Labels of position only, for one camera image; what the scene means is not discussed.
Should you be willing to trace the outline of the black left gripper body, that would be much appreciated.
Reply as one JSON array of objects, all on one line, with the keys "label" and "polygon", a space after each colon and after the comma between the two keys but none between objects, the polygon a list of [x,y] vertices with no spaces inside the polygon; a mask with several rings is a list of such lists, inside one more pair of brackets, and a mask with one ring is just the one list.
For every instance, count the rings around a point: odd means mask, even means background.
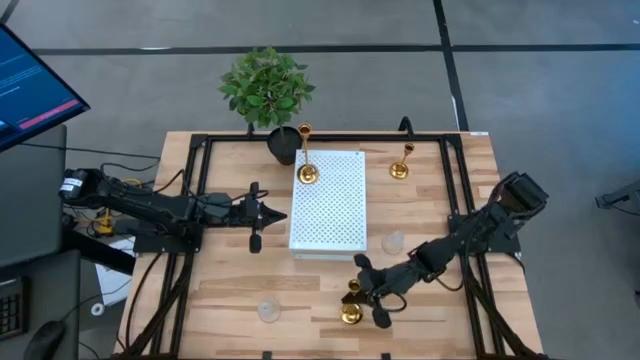
[{"label": "black left gripper body", "polygon": [[238,205],[233,205],[230,209],[229,227],[245,227],[251,229],[249,237],[249,251],[258,254],[262,250],[262,212],[259,201],[259,183],[252,182],[249,192],[240,200]]}]

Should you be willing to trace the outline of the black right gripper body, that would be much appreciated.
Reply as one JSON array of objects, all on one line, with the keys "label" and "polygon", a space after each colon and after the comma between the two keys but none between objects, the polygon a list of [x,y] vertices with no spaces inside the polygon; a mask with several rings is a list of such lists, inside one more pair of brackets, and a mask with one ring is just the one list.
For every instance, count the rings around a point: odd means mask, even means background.
[{"label": "black right gripper body", "polygon": [[[406,309],[408,303],[404,295],[421,280],[421,272],[413,261],[375,269],[365,254],[356,254],[354,262],[360,268],[357,279],[364,292],[365,303],[372,308],[375,325],[382,329],[389,328],[392,325],[390,314]],[[385,307],[383,300],[389,295],[398,297],[402,305],[396,308]]]}]

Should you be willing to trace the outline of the tall gold candlestick holder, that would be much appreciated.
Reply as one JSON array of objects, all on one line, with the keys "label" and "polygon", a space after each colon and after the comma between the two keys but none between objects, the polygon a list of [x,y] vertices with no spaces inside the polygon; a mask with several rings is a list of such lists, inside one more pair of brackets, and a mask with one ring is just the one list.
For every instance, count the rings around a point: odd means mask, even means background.
[{"label": "tall gold candlestick holder", "polygon": [[349,325],[355,325],[362,320],[362,317],[363,317],[362,305],[342,303],[341,320],[344,323]]},{"label": "tall gold candlestick holder", "polygon": [[308,140],[312,133],[312,126],[309,123],[303,123],[298,127],[298,132],[302,139],[302,150],[304,154],[304,164],[297,170],[298,180],[305,185],[315,183],[319,178],[319,171],[309,159]]}]

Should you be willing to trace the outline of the clear glass candle holder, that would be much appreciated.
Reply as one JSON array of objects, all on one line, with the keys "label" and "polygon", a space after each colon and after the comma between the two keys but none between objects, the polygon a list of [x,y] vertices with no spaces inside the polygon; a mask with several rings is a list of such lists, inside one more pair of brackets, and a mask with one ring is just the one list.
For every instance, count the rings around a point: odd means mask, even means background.
[{"label": "clear glass candle holder", "polygon": [[385,235],[381,240],[381,247],[389,255],[400,254],[404,250],[404,233],[395,231]]},{"label": "clear glass candle holder", "polygon": [[257,306],[259,319],[264,323],[274,323],[281,315],[281,305],[275,299],[260,302]]}]

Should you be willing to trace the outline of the small gold candlestick holder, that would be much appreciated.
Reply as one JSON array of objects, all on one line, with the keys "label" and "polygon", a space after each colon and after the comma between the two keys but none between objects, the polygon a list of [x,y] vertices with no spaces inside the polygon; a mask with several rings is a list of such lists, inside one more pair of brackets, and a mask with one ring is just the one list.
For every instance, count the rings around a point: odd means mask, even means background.
[{"label": "small gold candlestick holder", "polygon": [[389,173],[392,178],[396,180],[403,180],[409,174],[409,168],[406,164],[406,159],[413,153],[415,146],[413,143],[406,143],[404,145],[403,157],[400,161],[394,162],[389,167]]}]

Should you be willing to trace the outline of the white perforated metal shelf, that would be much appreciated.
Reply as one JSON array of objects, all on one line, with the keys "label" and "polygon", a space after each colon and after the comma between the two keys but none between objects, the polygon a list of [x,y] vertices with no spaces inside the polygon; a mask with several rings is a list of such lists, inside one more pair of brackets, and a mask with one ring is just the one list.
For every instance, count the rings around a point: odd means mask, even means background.
[{"label": "white perforated metal shelf", "polygon": [[296,153],[289,250],[298,259],[346,260],[368,248],[366,157],[356,150],[309,150],[318,180],[302,184]]}]

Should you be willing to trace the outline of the black plant pot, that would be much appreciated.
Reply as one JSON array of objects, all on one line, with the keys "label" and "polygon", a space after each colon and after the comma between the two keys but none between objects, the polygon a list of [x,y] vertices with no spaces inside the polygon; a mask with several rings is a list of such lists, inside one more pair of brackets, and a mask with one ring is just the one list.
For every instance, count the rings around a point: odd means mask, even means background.
[{"label": "black plant pot", "polygon": [[296,161],[296,152],[303,141],[297,129],[289,126],[278,127],[267,137],[267,146],[271,154],[282,165],[292,165]]}]

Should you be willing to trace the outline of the green leafy plant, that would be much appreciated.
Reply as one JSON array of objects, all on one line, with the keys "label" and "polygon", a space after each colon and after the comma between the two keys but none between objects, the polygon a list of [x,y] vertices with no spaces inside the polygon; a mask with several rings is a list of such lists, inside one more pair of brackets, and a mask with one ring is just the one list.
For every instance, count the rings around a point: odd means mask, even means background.
[{"label": "green leafy plant", "polygon": [[311,102],[316,89],[306,64],[272,47],[240,55],[224,73],[218,91],[232,112],[260,128],[283,127]]}]

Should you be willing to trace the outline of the white paper sheet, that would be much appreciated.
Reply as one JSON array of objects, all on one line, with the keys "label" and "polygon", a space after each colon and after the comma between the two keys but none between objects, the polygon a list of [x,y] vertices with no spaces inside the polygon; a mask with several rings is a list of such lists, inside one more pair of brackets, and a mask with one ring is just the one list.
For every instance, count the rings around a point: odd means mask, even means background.
[{"label": "white paper sheet", "polygon": [[[128,255],[133,256],[133,247],[135,245],[135,237],[121,238],[109,244],[111,248],[124,251]],[[102,294],[101,303],[106,306],[112,306],[127,298],[131,288],[131,276],[119,271],[110,269],[104,265],[95,265],[96,274]]]}]

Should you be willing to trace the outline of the dark grey desk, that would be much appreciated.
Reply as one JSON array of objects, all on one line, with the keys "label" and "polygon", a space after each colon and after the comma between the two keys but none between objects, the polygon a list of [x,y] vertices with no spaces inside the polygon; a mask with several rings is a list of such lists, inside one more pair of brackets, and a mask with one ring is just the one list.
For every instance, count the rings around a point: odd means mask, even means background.
[{"label": "dark grey desk", "polygon": [[62,247],[64,125],[0,153],[0,268]]}]

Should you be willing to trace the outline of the black stand leg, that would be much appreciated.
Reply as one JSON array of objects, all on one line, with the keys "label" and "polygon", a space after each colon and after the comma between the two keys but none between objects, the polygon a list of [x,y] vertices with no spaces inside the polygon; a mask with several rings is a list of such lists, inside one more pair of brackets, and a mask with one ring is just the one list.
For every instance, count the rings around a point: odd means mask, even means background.
[{"label": "black stand leg", "polygon": [[598,208],[613,208],[622,202],[628,202],[633,210],[640,212],[640,180],[627,184],[611,193],[595,198]]}]

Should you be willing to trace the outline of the black computer mouse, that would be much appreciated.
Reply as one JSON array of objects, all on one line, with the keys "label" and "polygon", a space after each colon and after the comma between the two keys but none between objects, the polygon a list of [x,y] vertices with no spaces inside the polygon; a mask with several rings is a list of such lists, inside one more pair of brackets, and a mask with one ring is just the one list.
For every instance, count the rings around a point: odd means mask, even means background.
[{"label": "black computer mouse", "polygon": [[64,334],[65,324],[61,320],[44,323],[29,341],[23,360],[52,360]]}]

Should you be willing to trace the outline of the blue screen monitor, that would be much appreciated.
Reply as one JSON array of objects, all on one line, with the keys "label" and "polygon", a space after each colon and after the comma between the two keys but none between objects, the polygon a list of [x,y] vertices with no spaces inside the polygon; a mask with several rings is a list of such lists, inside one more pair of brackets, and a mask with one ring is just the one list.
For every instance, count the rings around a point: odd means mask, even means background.
[{"label": "blue screen monitor", "polygon": [[0,152],[89,110],[86,100],[0,24]]}]

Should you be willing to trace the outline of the black keyboard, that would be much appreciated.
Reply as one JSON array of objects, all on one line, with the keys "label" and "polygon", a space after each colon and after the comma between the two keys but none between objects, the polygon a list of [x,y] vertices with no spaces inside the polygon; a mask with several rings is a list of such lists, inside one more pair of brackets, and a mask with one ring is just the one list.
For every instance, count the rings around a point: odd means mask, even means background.
[{"label": "black keyboard", "polygon": [[28,330],[28,289],[26,277],[0,281],[0,341]]}]

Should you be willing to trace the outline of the black metal table frame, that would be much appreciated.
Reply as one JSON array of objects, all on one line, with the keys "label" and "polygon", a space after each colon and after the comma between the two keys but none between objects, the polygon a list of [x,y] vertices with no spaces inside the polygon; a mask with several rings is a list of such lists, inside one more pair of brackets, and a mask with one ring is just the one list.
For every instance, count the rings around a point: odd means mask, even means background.
[{"label": "black metal table frame", "polygon": [[[490,138],[469,132],[317,131],[320,150],[361,150],[366,155],[369,255],[377,266],[395,257],[382,238],[402,231],[410,245],[443,235],[448,217],[484,203],[499,175]],[[404,145],[408,176],[391,177]],[[470,292],[451,292],[439,283],[409,293],[408,308],[390,328],[371,318],[356,325],[340,317],[340,300],[356,268],[349,261],[297,260],[286,248],[285,232],[264,232],[258,254],[248,249],[246,229],[204,233],[190,260],[184,295],[157,332],[144,328],[159,308],[166,286],[176,280],[181,261],[141,255],[114,348],[117,360],[201,359],[536,359],[542,345],[522,268],[505,255],[482,257],[474,273],[493,286],[495,303],[512,334],[498,339],[488,314]],[[262,322],[260,302],[275,299],[280,318]]]}]

